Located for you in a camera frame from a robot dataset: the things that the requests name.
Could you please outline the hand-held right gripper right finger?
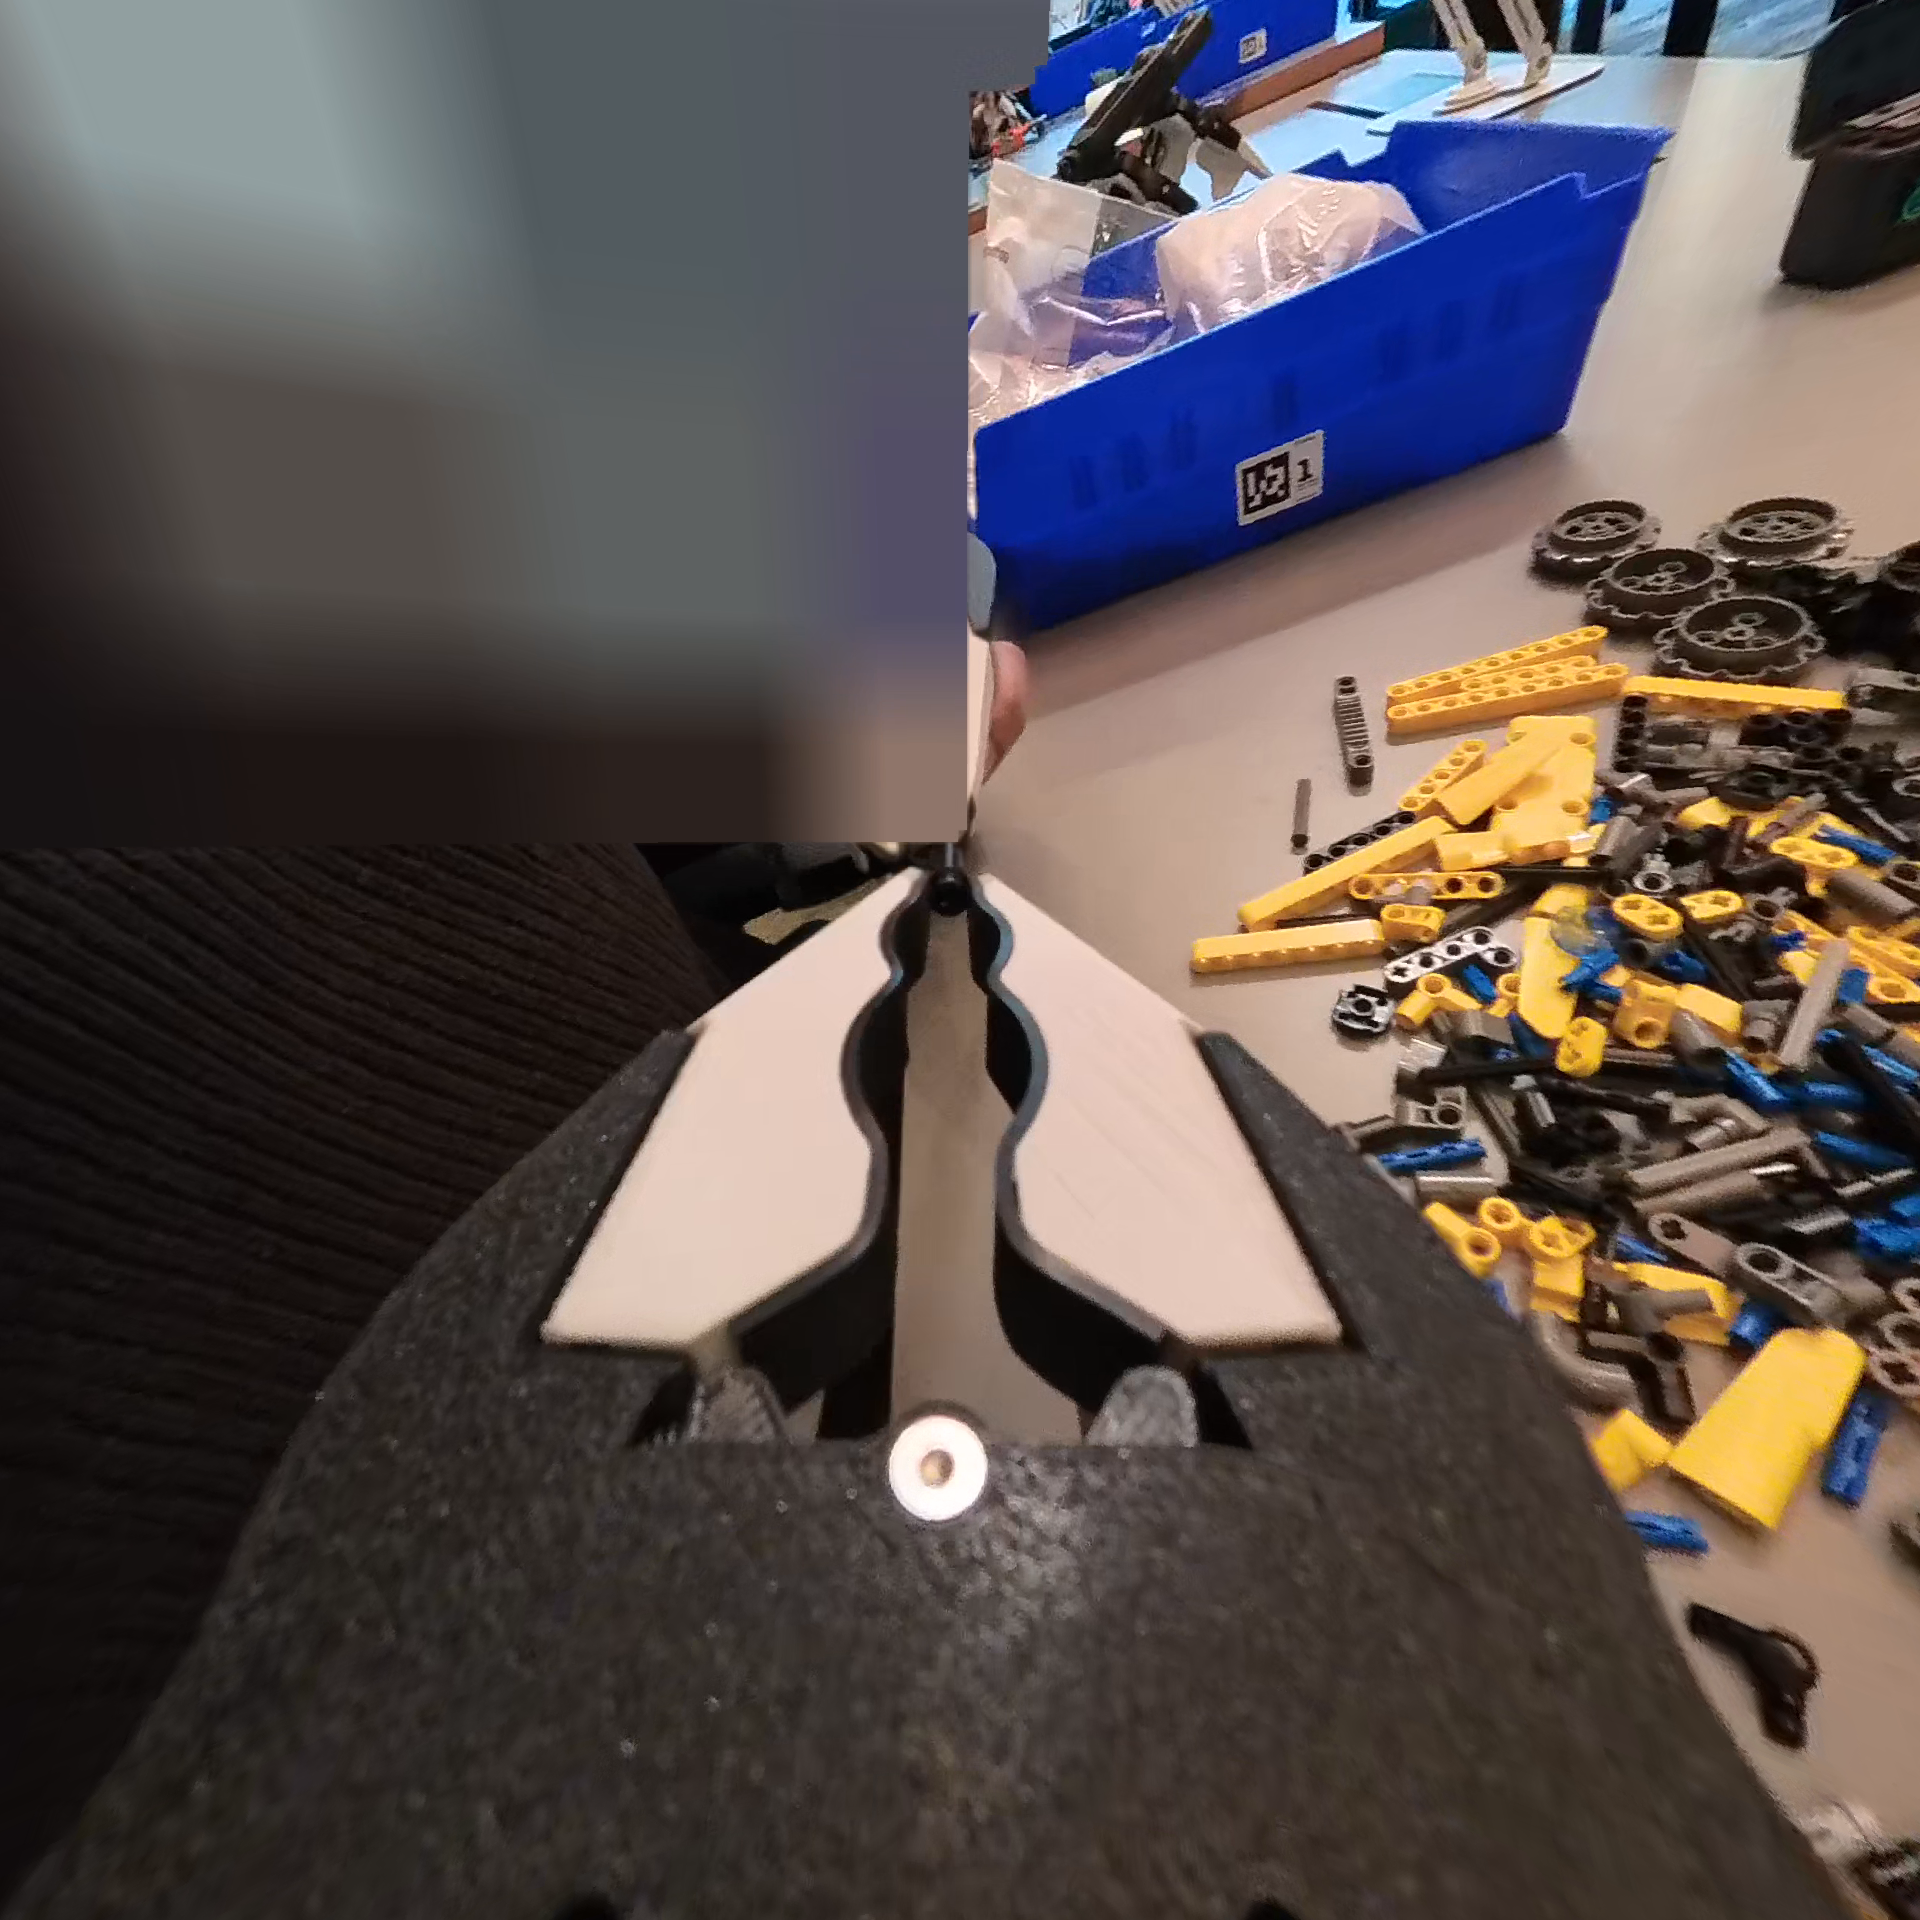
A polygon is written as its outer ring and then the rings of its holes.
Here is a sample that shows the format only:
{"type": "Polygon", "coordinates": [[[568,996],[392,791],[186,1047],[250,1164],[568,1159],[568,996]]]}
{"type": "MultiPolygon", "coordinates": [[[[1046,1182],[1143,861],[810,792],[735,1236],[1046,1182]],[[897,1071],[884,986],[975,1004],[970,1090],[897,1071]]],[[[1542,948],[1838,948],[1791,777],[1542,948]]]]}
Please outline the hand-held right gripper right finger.
{"type": "Polygon", "coordinates": [[[1208,1033],[1004,879],[970,877],[966,946],[1006,1106],[992,1295],[1014,1354],[1097,1412],[1141,1366],[1338,1344],[1208,1033]]]}

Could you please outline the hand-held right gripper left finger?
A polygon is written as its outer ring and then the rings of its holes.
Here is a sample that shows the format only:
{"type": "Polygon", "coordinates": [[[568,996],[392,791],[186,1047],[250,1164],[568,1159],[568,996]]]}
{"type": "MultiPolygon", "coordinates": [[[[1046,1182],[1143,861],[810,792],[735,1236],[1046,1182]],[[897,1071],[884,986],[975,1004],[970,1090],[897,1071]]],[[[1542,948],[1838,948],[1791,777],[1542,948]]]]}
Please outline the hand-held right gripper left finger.
{"type": "Polygon", "coordinates": [[[545,1344],[748,1368],[784,1406],[887,1344],[928,885],[895,872],[649,1047],[662,1090],[544,1311],[545,1344]]]}

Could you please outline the pile of mixed building pieces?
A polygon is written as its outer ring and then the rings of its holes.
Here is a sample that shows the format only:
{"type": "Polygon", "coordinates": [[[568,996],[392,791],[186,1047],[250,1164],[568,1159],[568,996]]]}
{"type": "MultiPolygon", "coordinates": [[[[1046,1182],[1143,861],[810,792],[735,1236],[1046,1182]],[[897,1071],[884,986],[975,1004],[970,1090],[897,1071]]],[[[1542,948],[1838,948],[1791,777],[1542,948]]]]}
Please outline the pile of mixed building pieces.
{"type": "Polygon", "coordinates": [[[1914,679],[1812,684],[1773,593],[1622,610],[1394,684],[1441,757],[1191,946],[1193,976],[1354,968],[1396,1040],[1351,1126],[1542,1348],[1628,1492],[1746,1529],[1858,1511],[1914,1415],[1914,679]]]}

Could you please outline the pile of black red pins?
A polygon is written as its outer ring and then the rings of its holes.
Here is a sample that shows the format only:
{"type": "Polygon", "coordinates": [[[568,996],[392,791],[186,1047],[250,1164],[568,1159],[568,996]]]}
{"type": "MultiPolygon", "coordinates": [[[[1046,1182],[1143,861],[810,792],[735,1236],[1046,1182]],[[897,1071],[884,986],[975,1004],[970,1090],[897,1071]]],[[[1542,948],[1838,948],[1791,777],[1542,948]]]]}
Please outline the pile of black red pins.
{"type": "Polygon", "coordinates": [[[1864,1808],[1829,1800],[1793,1820],[1839,1888],[1880,1914],[1918,1914],[1918,1834],[1886,1831],[1864,1808]]]}

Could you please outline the person's dark knit sweater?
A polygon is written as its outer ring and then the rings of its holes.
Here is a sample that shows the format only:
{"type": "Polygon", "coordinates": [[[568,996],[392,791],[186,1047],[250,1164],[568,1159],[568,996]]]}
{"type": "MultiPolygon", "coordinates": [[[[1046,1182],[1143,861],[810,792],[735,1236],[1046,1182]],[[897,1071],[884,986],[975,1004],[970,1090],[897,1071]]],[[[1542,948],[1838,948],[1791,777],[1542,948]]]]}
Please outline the person's dark knit sweater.
{"type": "Polygon", "coordinates": [[[716,993],[622,844],[5,852],[7,1897],[373,1311],[716,993]]]}

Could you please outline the blue storage bin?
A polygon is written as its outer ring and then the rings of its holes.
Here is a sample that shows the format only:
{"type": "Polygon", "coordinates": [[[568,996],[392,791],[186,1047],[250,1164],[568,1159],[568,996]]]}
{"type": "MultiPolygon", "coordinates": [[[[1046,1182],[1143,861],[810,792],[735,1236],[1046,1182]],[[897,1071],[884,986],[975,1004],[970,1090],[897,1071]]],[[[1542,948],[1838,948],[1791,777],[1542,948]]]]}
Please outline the blue storage bin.
{"type": "Polygon", "coordinates": [[[1014,638],[1557,433],[1666,127],[1399,122],[1303,172],[1422,233],[975,432],[1014,638]]]}
{"type": "Polygon", "coordinates": [[[1031,109],[1037,116],[1078,109],[1098,72],[1126,70],[1143,49],[1158,47],[1174,33],[1193,9],[1210,16],[1206,42],[1178,76],[1178,92],[1196,101],[1337,33],[1337,2],[1174,2],[1110,9],[1084,31],[1048,45],[1023,92],[1031,109]]]}

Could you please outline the clear plastic bag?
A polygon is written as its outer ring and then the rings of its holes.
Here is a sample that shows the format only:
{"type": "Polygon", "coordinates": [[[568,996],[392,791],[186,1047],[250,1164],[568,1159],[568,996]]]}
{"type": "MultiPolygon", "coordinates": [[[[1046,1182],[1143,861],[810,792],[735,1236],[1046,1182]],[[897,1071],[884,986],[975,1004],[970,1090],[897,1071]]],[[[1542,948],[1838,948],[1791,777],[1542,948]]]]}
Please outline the clear plastic bag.
{"type": "Polygon", "coordinates": [[[1172,215],[999,162],[966,334],[969,428],[1305,294],[1424,233],[1382,183],[1287,174],[1172,215]]]}

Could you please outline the black tool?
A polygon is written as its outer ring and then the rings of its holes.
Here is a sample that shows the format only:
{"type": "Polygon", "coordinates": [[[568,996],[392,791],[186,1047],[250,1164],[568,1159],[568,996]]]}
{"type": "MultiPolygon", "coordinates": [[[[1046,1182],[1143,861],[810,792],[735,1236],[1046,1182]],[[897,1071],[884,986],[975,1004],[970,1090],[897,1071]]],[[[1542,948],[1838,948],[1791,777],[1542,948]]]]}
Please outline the black tool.
{"type": "Polygon", "coordinates": [[[1222,109],[1201,108],[1182,92],[1185,69],[1208,47],[1210,33],[1206,7],[1184,12],[1170,36],[1097,94],[1056,158],[1053,176],[1172,217],[1197,210],[1197,198],[1184,189],[1191,159],[1206,172],[1210,204],[1228,198],[1242,177],[1270,177],[1222,109]]]}

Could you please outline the group of dark toy wheels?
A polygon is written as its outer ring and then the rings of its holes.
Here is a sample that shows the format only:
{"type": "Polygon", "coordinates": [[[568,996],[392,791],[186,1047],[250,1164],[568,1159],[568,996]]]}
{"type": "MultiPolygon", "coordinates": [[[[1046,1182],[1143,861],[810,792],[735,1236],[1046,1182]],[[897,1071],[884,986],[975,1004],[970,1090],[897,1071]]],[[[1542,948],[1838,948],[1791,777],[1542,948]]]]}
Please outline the group of dark toy wheels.
{"type": "Polygon", "coordinates": [[[1590,497],[1552,517],[1526,561],[1662,679],[1796,684],[1825,657],[1914,672],[1914,543],[1861,556],[1854,533],[1829,497],[1759,495],[1669,541],[1640,502],[1590,497]]]}

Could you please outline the white book stand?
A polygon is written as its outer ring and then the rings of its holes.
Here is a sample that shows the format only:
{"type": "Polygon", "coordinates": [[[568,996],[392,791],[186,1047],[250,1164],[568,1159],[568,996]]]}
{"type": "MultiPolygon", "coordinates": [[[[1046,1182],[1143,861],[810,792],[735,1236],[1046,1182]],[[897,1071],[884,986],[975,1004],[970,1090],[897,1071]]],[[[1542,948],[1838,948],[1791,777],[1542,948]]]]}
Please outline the white book stand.
{"type": "Polygon", "coordinates": [[[1493,49],[1472,5],[1431,2],[1422,9],[1439,33],[1447,64],[1400,72],[1384,92],[1369,122],[1372,132],[1415,121],[1495,121],[1582,86],[1604,66],[1600,55],[1557,53],[1544,5],[1493,5],[1495,23],[1512,41],[1508,53],[1493,49]]]}

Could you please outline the black charging case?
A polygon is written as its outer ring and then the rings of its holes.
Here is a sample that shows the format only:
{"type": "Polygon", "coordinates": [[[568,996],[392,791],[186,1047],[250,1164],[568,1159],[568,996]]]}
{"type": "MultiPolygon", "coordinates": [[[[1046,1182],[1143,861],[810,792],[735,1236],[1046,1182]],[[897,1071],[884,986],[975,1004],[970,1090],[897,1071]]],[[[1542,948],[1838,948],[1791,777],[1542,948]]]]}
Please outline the black charging case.
{"type": "Polygon", "coordinates": [[[1834,12],[1808,53],[1789,151],[1808,164],[1780,279],[1847,289],[1918,258],[1918,5],[1834,12]]]}

